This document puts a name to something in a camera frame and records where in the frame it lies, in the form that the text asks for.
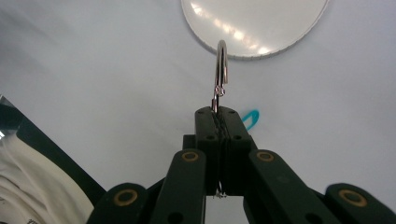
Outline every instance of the metal hook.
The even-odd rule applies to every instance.
[[[218,58],[216,63],[215,92],[212,99],[212,110],[217,114],[219,98],[225,94],[224,84],[228,83],[227,76],[227,47],[224,40],[218,43]]]

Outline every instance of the screw hole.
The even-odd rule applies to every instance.
[[[178,224],[183,221],[183,215],[180,213],[172,213],[168,216],[168,223]]]
[[[313,213],[306,214],[305,218],[309,223],[312,223],[312,224],[322,224],[323,223],[322,219]]]

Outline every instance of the white surface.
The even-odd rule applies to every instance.
[[[18,20],[4,15],[15,2],[1,6],[0,92],[106,189],[164,177],[215,75],[180,3],[18,3],[8,9]],[[241,115],[258,108],[256,144],[309,187],[347,182],[393,211],[395,11],[390,0],[331,1],[288,51],[229,61],[220,101]],[[207,207],[206,223],[247,223],[241,202]]]
[[[196,36],[216,51],[227,43],[229,57],[253,59],[289,48],[317,23],[327,0],[181,0]]]

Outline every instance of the white fabric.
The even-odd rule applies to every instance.
[[[62,169],[15,134],[0,141],[0,223],[85,223],[88,197]]]

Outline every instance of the blue string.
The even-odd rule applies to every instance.
[[[260,112],[257,109],[254,109],[250,111],[248,114],[246,114],[243,118],[242,121],[245,123],[248,119],[251,118],[251,124],[247,126],[247,130],[249,131],[251,128],[253,128],[254,125],[256,125],[257,121],[259,120],[260,117]]]

